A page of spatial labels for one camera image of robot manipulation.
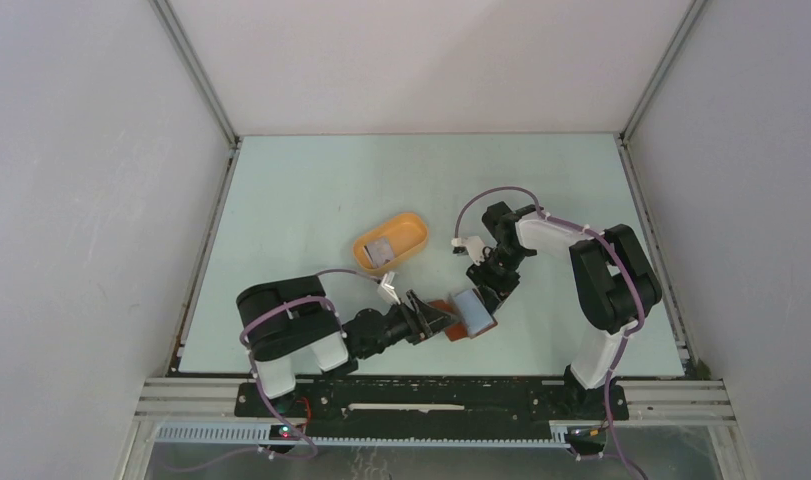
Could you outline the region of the brown leather card holder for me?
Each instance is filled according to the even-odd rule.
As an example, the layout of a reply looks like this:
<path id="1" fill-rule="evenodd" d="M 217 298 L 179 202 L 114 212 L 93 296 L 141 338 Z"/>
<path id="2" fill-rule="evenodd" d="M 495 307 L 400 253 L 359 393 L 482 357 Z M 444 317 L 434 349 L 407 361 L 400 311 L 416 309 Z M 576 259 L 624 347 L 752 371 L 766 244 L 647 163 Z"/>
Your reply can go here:
<path id="1" fill-rule="evenodd" d="M 498 325 L 476 289 L 464 290 L 446 300 L 432 300 L 428 304 L 456 318 L 456 322 L 444 330 L 450 342 L 474 339 Z"/>

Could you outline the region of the orange plastic card tray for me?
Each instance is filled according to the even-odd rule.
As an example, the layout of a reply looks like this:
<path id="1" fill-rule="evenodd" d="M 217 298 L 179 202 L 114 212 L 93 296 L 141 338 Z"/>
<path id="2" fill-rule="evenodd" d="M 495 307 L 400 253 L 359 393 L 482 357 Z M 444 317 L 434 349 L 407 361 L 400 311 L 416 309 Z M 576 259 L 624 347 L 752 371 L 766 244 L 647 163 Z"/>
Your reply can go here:
<path id="1" fill-rule="evenodd" d="M 388 238 L 396 258 L 382 268 L 373 269 L 363 247 L 367 242 L 382 236 Z M 353 243 L 352 253 L 358 265 L 366 273 L 381 276 L 420 253 L 426 247 L 428 240 L 429 229 L 424 220 L 416 213 L 404 212 L 360 235 Z"/>

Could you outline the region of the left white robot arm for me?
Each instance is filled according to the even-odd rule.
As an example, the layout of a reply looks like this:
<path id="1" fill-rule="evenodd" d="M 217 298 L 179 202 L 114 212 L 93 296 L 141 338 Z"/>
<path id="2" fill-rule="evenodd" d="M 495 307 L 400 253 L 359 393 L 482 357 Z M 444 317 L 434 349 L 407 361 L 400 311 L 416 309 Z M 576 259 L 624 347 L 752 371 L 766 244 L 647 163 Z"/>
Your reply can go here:
<path id="1" fill-rule="evenodd" d="M 407 342 L 422 343 L 459 322 L 449 310 L 421 300 L 414 291 L 399 295 L 395 274 L 366 278 L 389 305 L 385 312 L 366 308 L 343 321 L 316 275 L 263 283 L 242 291 L 237 299 L 259 404 L 273 416 L 285 416 L 297 403 L 296 376 L 291 357 L 310 350 L 325 374 L 355 371 L 360 360 Z"/>

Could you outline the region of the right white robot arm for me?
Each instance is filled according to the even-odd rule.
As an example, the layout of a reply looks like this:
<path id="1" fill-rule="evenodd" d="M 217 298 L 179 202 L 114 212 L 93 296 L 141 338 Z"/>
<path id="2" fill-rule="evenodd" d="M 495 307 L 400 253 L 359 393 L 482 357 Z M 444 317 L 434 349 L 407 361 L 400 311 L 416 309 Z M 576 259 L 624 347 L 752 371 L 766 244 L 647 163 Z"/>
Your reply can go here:
<path id="1" fill-rule="evenodd" d="M 517 210 L 490 206 L 482 223 L 495 241 L 478 236 L 452 239 L 456 254 L 472 261 L 466 275 L 473 291 L 457 294 L 454 308 L 467 331 L 482 331 L 520 285 L 522 262 L 539 253 L 566 262 L 581 311 L 590 328 L 568 372 L 562 392 L 566 411 L 587 418 L 603 403 L 600 387 L 614 375 L 626 341 L 640 330 L 662 299 L 660 282 L 634 230 L 624 224 L 598 232 L 545 212 L 536 205 Z"/>

